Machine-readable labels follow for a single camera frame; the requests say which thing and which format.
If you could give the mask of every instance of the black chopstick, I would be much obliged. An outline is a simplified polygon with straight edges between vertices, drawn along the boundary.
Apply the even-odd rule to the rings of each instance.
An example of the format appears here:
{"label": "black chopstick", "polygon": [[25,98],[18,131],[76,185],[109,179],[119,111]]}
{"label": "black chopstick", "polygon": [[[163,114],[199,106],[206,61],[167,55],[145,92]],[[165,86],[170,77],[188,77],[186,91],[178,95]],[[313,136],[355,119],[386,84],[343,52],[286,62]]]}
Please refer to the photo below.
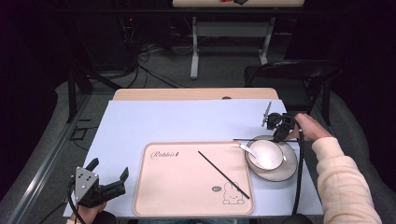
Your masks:
{"label": "black chopstick", "polygon": [[202,154],[200,151],[198,151],[199,154],[201,154],[202,157],[205,158],[205,160],[207,160],[213,167],[216,168],[216,170],[219,171],[219,173],[221,173],[234,187],[236,187],[239,192],[241,192],[247,199],[250,199],[250,197],[244,192],[242,191],[230,178],[228,178],[227,175],[225,175],[215,164],[213,164],[213,162],[211,162],[206,156],[204,156],[204,154]]}

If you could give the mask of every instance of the pink sleeve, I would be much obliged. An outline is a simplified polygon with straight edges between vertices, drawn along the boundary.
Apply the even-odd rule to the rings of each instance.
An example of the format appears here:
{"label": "pink sleeve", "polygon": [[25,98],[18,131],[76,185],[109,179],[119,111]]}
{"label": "pink sleeve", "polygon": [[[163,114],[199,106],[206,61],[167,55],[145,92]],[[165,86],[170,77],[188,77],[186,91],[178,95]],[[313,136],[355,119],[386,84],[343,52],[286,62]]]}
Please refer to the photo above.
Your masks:
{"label": "pink sleeve", "polygon": [[75,224],[75,223],[79,223],[79,222],[75,222],[71,219],[67,219],[67,222],[66,222],[66,224]]}
{"label": "pink sleeve", "polygon": [[324,223],[381,223],[370,189],[356,163],[344,155],[336,138],[317,140],[318,194]]}

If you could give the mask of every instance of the beige placemat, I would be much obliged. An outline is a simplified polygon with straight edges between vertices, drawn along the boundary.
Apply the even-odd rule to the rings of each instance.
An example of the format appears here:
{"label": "beige placemat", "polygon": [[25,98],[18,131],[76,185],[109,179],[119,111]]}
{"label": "beige placemat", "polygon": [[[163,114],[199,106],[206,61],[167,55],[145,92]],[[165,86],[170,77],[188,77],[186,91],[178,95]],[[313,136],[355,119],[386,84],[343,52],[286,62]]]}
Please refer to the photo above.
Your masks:
{"label": "beige placemat", "polygon": [[145,148],[134,196],[138,216],[232,216],[253,208],[248,166],[238,142],[151,143]]}

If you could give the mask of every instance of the wooden table edge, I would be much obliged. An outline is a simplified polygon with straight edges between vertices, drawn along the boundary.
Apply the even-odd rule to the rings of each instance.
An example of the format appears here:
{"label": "wooden table edge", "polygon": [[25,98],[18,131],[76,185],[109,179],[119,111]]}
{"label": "wooden table edge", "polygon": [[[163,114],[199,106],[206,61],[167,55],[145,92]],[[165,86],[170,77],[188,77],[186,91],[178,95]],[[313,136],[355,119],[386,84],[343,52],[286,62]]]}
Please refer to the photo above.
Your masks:
{"label": "wooden table edge", "polygon": [[115,101],[279,99],[272,88],[119,89]]}

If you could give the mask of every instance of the person's hand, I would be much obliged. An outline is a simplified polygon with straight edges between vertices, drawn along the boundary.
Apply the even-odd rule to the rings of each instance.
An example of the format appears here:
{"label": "person's hand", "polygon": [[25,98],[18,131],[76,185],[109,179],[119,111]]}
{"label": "person's hand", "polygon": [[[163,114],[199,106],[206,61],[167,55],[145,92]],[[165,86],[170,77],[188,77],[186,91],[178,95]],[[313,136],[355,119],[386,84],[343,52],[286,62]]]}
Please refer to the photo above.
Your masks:
{"label": "person's hand", "polygon": [[[86,224],[92,224],[93,221],[95,220],[95,217],[98,213],[101,213],[103,210],[105,210],[107,203],[102,203],[100,205],[97,205],[96,207],[93,208],[88,208],[79,205],[78,206],[78,213],[84,219],[84,222]],[[70,220],[76,220],[76,215],[73,214],[70,217]]]}
{"label": "person's hand", "polygon": [[[297,114],[294,117],[301,126],[304,133],[304,140],[317,141],[319,138],[332,137],[315,119],[307,114]],[[286,139],[299,138],[299,130],[297,125],[294,130],[286,137]]]}

